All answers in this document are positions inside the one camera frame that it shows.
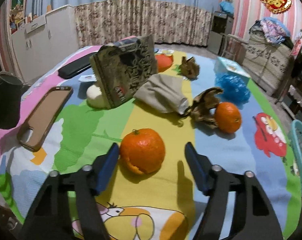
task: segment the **colorful cartoon tablecloth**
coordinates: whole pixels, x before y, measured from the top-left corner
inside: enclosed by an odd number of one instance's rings
[[[252,81],[248,84],[252,96],[240,109],[243,123],[234,135],[209,130],[190,118],[181,123],[177,114],[159,114],[134,99],[116,109],[97,111],[86,103],[91,83],[79,82],[79,76],[64,80],[57,69],[99,48],[85,47],[43,76],[23,96],[19,125],[0,130],[0,192],[19,220],[26,217],[49,171],[77,171],[105,154],[113,142],[120,143],[133,129],[152,128],[165,142],[162,168],[152,176],[136,176],[118,165],[107,190],[96,198],[111,239],[192,239],[208,198],[196,188],[185,160],[184,146],[188,141],[199,154],[229,172],[253,171],[272,203],[284,237],[295,230],[301,210],[301,186],[293,172],[294,156],[279,119]],[[178,76],[182,56],[195,57],[201,67],[197,80],[183,80],[182,91],[191,103],[196,95],[214,86],[215,61],[175,51],[173,66],[164,74]],[[89,69],[80,75],[92,73]],[[16,133],[42,96],[57,85],[72,86],[73,94],[42,148],[32,153],[19,145]],[[74,232],[82,238],[74,193],[69,197]],[[220,238],[230,231],[234,199],[235,194],[229,193]]]

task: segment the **drawer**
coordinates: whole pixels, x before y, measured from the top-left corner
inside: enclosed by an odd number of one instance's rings
[[[30,33],[31,31],[34,31],[35,29],[45,25],[47,23],[45,14],[41,15],[40,17],[33,20],[33,22],[30,22],[26,24],[26,31],[27,33]]]

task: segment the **light blue box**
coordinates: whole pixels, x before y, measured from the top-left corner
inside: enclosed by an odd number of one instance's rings
[[[229,75],[238,76],[244,81],[246,85],[251,78],[251,76],[247,72],[245,72],[238,63],[224,57],[217,57],[216,63],[214,65],[214,72],[216,74],[227,73]]]

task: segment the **striped wallpaper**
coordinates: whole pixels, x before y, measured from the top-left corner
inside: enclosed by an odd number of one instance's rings
[[[249,29],[256,20],[263,17],[274,17],[281,20],[289,29],[292,40],[302,29],[302,3],[292,0],[291,8],[283,14],[272,14],[260,0],[233,0],[234,26],[232,33],[245,40],[249,39]]]

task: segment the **floor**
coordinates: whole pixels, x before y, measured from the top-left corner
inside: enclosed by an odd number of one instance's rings
[[[156,48],[159,49],[173,49],[173,50],[179,50],[184,51],[186,53],[192,53],[203,57],[208,57],[212,59],[216,59],[217,55],[210,52],[208,49],[204,47],[199,46],[189,46],[189,45],[183,45],[183,44],[156,44]],[[268,96],[263,89],[260,88],[260,91],[265,95],[267,100],[269,101],[270,105],[272,106],[274,112],[278,116],[278,118],[281,121],[282,127],[286,134],[288,134],[290,130],[290,125],[292,122],[292,118],[289,116],[289,114],[283,110],[283,108],[280,106],[280,104],[275,104],[275,98],[272,98]]]

